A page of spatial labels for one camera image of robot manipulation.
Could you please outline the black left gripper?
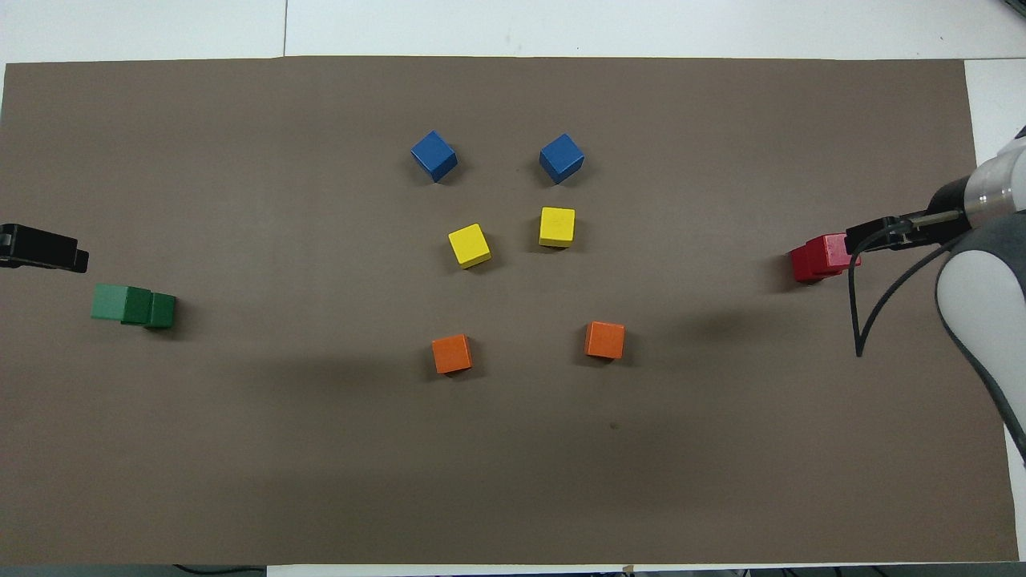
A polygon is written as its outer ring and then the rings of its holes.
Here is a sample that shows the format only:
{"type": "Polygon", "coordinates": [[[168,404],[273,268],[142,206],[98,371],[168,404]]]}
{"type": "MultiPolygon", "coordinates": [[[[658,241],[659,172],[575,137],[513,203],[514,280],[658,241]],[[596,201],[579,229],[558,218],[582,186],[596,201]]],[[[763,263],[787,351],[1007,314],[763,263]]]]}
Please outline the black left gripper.
{"type": "Polygon", "coordinates": [[[34,240],[36,262],[40,266],[74,273],[87,272],[89,253],[79,248],[77,238],[47,231],[37,235],[35,228],[21,224],[1,225],[1,267],[37,267],[30,258],[34,240]]]}

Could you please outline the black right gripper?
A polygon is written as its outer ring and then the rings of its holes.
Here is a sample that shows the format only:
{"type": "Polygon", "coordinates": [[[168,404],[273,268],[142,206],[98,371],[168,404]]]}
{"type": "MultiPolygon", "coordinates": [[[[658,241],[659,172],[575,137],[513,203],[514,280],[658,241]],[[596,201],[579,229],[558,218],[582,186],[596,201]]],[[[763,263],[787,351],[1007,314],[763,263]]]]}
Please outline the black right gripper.
{"type": "Polygon", "coordinates": [[[847,255],[876,251],[905,251],[917,246],[941,245],[955,240],[971,229],[966,218],[964,194],[968,178],[952,180],[931,197],[922,211],[903,213],[897,221],[909,220],[912,225],[887,233],[887,218],[868,220],[846,228],[844,246],[847,255]]]}

